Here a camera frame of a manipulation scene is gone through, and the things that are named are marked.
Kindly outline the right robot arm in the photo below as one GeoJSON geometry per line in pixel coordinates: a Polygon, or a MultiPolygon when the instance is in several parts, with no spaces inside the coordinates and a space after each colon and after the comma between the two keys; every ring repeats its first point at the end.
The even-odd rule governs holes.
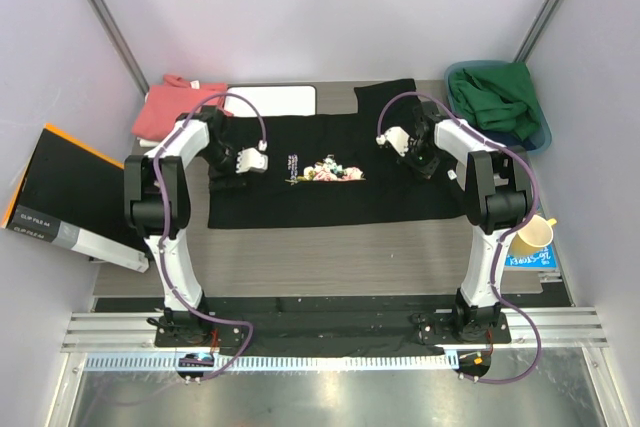
{"type": "Polygon", "coordinates": [[[488,338],[500,324],[501,283],[515,228],[531,212],[531,182],[516,152],[505,153],[467,124],[446,119],[433,102],[412,109],[415,132],[401,141],[400,158],[418,177],[442,171],[473,226],[466,276],[456,292],[452,335],[459,342],[488,338]]]}

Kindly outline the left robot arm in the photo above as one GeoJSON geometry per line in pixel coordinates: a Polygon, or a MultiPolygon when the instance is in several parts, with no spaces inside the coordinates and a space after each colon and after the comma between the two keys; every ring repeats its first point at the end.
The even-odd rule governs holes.
{"type": "Polygon", "coordinates": [[[236,172],[238,154],[223,140],[227,120],[212,107],[184,113],[155,147],[124,163],[125,219],[149,248],[164,291],[157,331],[181,336],[193,346],[211,338],[214,320],[188,249],[186,168],[202,157],[216,173],[236,172]]]}

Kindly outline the black t shirt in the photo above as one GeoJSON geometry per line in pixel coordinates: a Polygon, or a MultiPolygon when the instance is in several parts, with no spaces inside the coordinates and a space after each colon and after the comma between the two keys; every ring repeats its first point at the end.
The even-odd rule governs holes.
{"type": "Polygon", "coordinates": [[[375,141],[377,126],[414,130],[412,79],[357,87],[357,112],[234,118],[227,141],[246,148],[267,135],[268,169],[241,186],[210,189],[211,229],[267,229],[452,219],[459,193],[442,163],[425,180],[375,141]]]}

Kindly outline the green t shirt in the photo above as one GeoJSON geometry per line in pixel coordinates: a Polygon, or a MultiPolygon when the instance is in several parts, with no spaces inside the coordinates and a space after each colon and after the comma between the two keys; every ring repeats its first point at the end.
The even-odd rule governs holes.
{"type": "Polygon", "coordinates": [[[462,67],[449,75],[447,84],[451,107],[477,130],[525,142],[541,127],[541,107],[522,62],[462,67]]]}

